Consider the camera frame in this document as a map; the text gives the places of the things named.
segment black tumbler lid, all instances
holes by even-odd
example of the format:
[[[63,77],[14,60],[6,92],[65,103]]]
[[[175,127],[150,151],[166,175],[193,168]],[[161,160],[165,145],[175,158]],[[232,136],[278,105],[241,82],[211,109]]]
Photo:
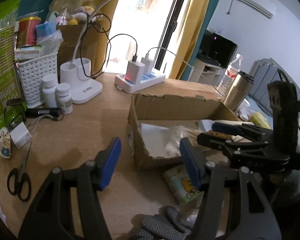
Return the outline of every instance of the black tumbler lid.
[[[240,75],[242,78],[244,78],[246,81],[248,81],[249,83],[253,84],[254,83],[254,78],[253,76],[250,76],[249,74],[243,72],[243,71],[239,71],[238,75]]]

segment white cabinet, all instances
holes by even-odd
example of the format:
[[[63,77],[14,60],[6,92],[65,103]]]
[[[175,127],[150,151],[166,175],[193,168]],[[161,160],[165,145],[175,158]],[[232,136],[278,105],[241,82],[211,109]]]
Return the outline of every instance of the white cabinet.
[[[219,66],[207,64],[196,58],[188,81],[217,86],[221,82],[225,69]]]

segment white bottle cap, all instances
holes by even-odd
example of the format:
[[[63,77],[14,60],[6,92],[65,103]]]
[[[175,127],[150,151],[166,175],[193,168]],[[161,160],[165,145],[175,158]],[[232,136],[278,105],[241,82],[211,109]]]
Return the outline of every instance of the white bottle cap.
[[[53,87],[58,84],[57,74],[47,74],[42,78],[44,87]]]
[[[237,54],[236,58],[237,58],[238,60],[243,60],[243,56],[241,56],[240,54]]]
[[[57,95],[65,96],[71,92],[70,85],[68,83],[61,83],[57,86]]]

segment white woven basket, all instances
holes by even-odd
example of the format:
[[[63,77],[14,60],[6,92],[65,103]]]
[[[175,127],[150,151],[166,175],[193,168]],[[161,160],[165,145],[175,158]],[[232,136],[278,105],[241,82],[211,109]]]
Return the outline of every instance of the white woven basket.
[[[18,63],[20,81],[28,108],[35,108],[44,103],[41,79],[50,73],[57,74],[57,54]]]

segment pill bottle label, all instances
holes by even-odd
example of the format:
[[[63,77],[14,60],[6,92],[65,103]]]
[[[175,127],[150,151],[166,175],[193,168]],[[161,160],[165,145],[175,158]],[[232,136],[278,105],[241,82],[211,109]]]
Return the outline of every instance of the pill bottle label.
[[[70,114],[73,110],[72,100],[66,102],[59,101],[59,107],[64,112],[64,114]]]

